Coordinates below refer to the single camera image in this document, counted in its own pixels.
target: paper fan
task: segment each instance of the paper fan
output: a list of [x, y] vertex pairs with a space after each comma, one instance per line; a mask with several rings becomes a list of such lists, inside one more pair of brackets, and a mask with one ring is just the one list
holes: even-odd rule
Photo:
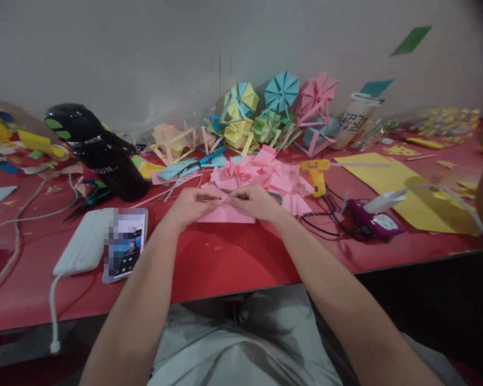
[[288, 109], [294, 103], [299, 93], [299, 79], [294, 77], [288, 71], [281, 72], [272, 78], [265, 89], [265, 111], [261, 114], [265, 115], [269, 110], [277, 113], [286, 111], [285, 122], [290, 122]]
[[[337, 84], [338, 81], [327, 72], [321, 72], [304, 82], [299, 91], [299, 102], [296, 108], [301, 114], [297, 120], [299, 127], [329, 123], [329, 102], [334, 99]], [[306, 121], [317, 114], [322, 118], [319, 122]]]
[[229, 113], [231, 121], [246, 120], [256, 111], [259, 97], [254, 92], [250, 82], [238, 82], [225, 95], [224, 110], [220, 117], [221, 123], [225, 121], [225, 115]]

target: phone screen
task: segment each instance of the phone screen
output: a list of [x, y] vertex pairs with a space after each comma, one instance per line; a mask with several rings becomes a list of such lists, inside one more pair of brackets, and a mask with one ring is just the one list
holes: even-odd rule
[[124, 278], [133, 271], [145, 247], [146, 224], [145, 209], [118, 209], [106, 242], [105, 283]]

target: pink origami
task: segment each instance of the pink origami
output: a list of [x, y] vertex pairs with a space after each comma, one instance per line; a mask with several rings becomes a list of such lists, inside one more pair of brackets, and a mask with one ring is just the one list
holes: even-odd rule
[[[307, 80], [299, 90], [296, 111], [300, 115], [297, 126], [324, 125], [329, 123], [329, 102], [334, 99], [338, 81], [327, 72], [321, 72]], [[309, 118], [320, 115], [320, 122], [307, 122]]]
[[[251, 183], [283, 196], [283, 207], [294, 216], [311, 212], [303, 197], [313, 194], [314, 188], [299, 175], [299, 165], [287, 165], [275, 159], [276, 149], [263, 145], [255, 157], [248, 155], [239, 163], [227, 162], [215, 167], [209, 182], [201, 187], [226, 197], [221, 189], [235, 190]], [[222, 203], [213, 212], [204, 214], [198, 222], [255, 222], [248, 214]]]

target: yellow glue gun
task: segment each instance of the yellow glue gun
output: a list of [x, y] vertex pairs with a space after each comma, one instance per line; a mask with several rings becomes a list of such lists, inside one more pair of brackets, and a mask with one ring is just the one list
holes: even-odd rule
[[299, 164], [301, 170], [310, 172], [315, 186], [313, 197], [322, 197], [326, 194], [326, 186], [324, 184], [324, 172], [329, 169], [329, 160], [309, 160]]

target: water bottle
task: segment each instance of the water bottle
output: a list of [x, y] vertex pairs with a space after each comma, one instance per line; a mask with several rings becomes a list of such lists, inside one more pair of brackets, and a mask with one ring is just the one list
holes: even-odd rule
[[147, 194], [150, 184], [127, 155], [134, 145], [104, 128], [93, 112], [77, 103], [63, 103], [47, 110], [45, 123], [65, 141], [75, 157], [117, 196], [127, 202]]

